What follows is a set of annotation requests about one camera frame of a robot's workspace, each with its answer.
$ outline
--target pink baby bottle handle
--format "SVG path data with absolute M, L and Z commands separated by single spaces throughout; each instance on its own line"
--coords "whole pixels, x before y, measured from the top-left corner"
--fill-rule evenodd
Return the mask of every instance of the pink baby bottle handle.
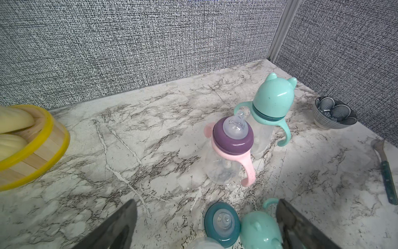
M 213 134 L 213 127 L 215 124 L 216 124 L 215 122 L 212 122 L 205 126 L 205 130 L 203 131 L 205 137 L 211 138 L 211 135 Z
M 249 187 L 256 181 L 256 172 L 254 171 L 252 159 L 250 158 L 250 150 L 240 155 L 239 160 L 237 160 L 242 164 L 242 166 L 246 170 L 247 178 L 243 179 L 240 183 L 243 187 Z

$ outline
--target patterned bowl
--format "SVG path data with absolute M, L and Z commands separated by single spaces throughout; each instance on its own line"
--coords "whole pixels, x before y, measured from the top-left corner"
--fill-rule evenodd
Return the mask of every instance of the patterned bowl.
M 343 129 L 357 122 L 355 112 L 331 97 L 318 97 L 314 103 L 314 122 L 322 129 Z

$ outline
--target teal lid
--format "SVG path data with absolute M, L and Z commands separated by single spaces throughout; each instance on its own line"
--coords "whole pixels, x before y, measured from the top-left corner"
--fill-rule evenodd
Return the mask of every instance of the teal lid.
M 276 198 L 266 200 L 263 207 L 277 204 Z M 269 214 L 253 211 L 245 215 L 240 223 L 240 241 L 243 248 L 282 249 L 279 226 Z
M 254 107 L 265 116 L 282 119 L 293 104 L 296 84 L 296 78 L 285 80 L 270 73 L 254 96 Z
M 205 232 L 208 237 L 215 239 L 224 248 L 231 247 L 239 237 L 238 214 L 225 202 L 213 204 L 205 215 Z

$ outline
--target teal bottle handle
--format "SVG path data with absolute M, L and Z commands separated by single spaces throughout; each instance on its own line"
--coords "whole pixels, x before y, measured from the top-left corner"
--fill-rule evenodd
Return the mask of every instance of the teal bottle handle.
M 241 108 L 243 106 L 247 106 L 250 109 L 251 115 L 260 124 L 263 124 L 263 125 L 276 125 L 276 126 L 279 126 L 280 128 L 283 129 L 283 131 L 286 134 L 286 138 L 284 140 L 278 141 L 278 146 L 283 147 L 283 146 L 285 146 L 285 145 L 287 145 L 289 143 L 290 139 L 292 138 L 292 134 L 290 133 L 289 126 L 287 126 L 287 123 L 286 123 L 284 118 L 281 119 L 281 120 L 278 120 L 278 121 L 269 121 L 269 120 L 265 120 L 265 119 L 259 117 L 253 111 L 253 101 L 246 101 L 246 102 L 239 103 L 234 109 L 234 115 L 239 111 L 239 108 Z
M 271 204 L 278 204 L 278 203 L 279 203 L 278 198 L 269 198 L 264 201 L 263 208 L 267 209 Z

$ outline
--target wooden steamer basket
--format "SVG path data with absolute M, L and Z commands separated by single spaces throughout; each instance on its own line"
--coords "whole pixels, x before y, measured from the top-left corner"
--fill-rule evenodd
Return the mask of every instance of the wooden steamer basket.
M 64 155 L 70 135 L 45 109 L 34 105 L 10 106 L 28 112 L 35 120 L 31 127 L 10 132 L 28 144 L 0 161 L 0 191 L 19 187 L 44 174 Z

